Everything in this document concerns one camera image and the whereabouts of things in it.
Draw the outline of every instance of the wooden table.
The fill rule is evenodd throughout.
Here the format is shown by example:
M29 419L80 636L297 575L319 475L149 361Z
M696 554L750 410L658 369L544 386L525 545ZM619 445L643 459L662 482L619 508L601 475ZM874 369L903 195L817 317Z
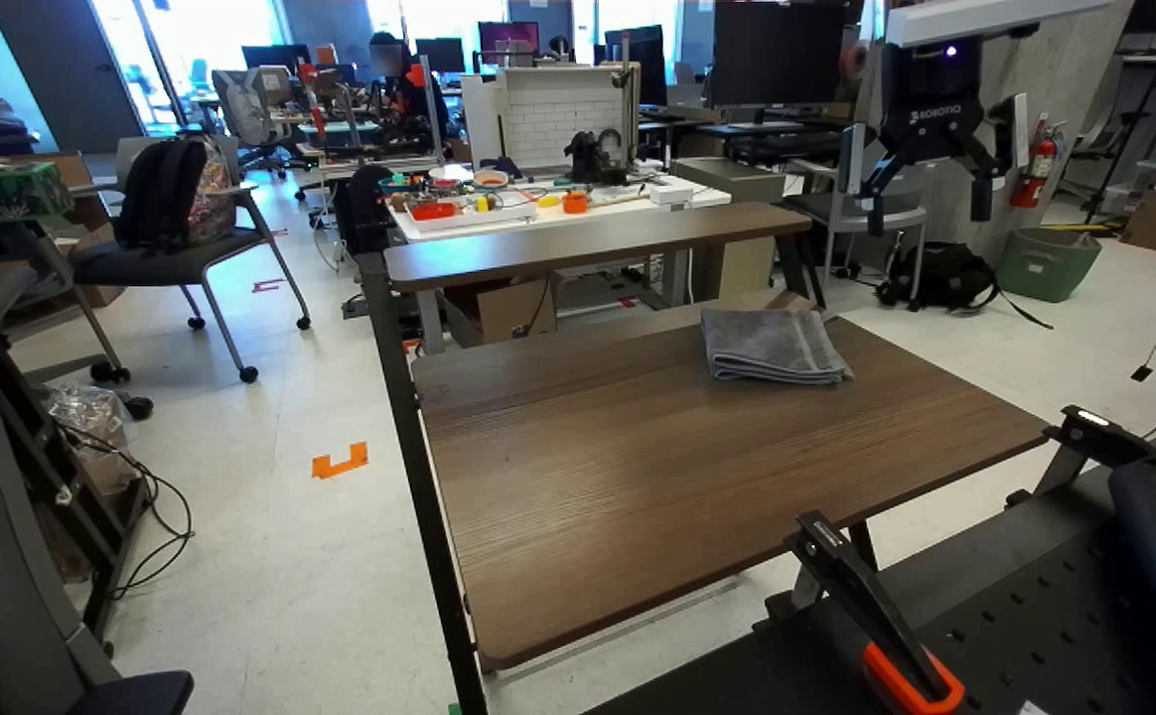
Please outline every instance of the wooden table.
M511 668L1042 443L1042 420L828 322L836 391L709 382L696 310L418 361L483 668Z
M668 256L689 248L721 248L766 234L797 234L809 224L793 211L766 203L727 203L727 207L696 207L696 211L636 211L607 216L584 224L544 224L544 228L507 228L483 230L458 241L407 241L384 252L388 281L399 292L418 292L423 350L439 354L439 317L437 293L439 285L507 280L528 271L560 271L601 260L623 256ZM817 285L803 285L797 271L787 271L797 293L817 293Z

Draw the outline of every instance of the white table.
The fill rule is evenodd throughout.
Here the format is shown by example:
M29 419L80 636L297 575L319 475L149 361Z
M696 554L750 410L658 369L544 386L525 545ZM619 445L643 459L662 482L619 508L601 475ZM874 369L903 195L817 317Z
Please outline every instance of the white table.
M397 230L403 234L403 241L452 241L452 239L470 239L470 234L483 234L483 230L532 230L532 228L556 228L556 224L584 224L584 219L607 219L607 216L643 216L643 211L674 211L662 207L658 198L671 192L689 192L688 207L727 207L730 195L704 189L704 185L688 185L678 177L655 177L655 185L646 189L615 189L590 192L590 211L589 216L564 216L556 211L500 211L500 216L475 216L475 219L431 219L431 224L411 224L403 211L393 211ZM662 256L662 300L671 305L684 302L684 285L688 285L688 252L671 252ZM439 305L437 305L437 292L418 292L418 316L419 316L419 335L423 335L423 354L439 354L444 350L444 325L439 325Z

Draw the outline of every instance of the monitor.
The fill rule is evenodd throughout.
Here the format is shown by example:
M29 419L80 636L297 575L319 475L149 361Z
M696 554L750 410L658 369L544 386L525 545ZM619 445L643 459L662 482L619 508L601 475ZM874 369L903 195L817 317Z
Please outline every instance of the monitor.
M480 23L480 61L541 56L541 23Z
M418 56L423 56L431 72L466 72L459 36L418 39Z
M847 4L715 4L709 102L828 102Z
M668 102L658 23L607 31L603 56L639 64L639 102Z
M305 44L246 44L243 56L246 56L246 67L284 64L288 72L297 72L297 64L309 64Z

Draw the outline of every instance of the gray cloth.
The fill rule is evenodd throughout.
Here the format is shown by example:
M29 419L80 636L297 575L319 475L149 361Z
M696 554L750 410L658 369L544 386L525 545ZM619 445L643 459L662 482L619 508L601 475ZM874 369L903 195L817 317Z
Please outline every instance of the gray cloth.
M720 382L836 386L852 369L815 310L704 310L705 375Z

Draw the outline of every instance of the orange handle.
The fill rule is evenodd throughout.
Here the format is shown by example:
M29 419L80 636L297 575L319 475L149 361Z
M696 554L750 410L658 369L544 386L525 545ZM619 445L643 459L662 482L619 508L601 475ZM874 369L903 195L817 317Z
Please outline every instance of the orange handle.
M863 647L867 677L874 680L874 689L880 696L891 696L891 704L899 710L905 710L905 715L957 715L966 704L966 685L942 661L929 655L929 663L932 663L938 680L944 685L942 701L925 701L920 689L913 689L876 643Z

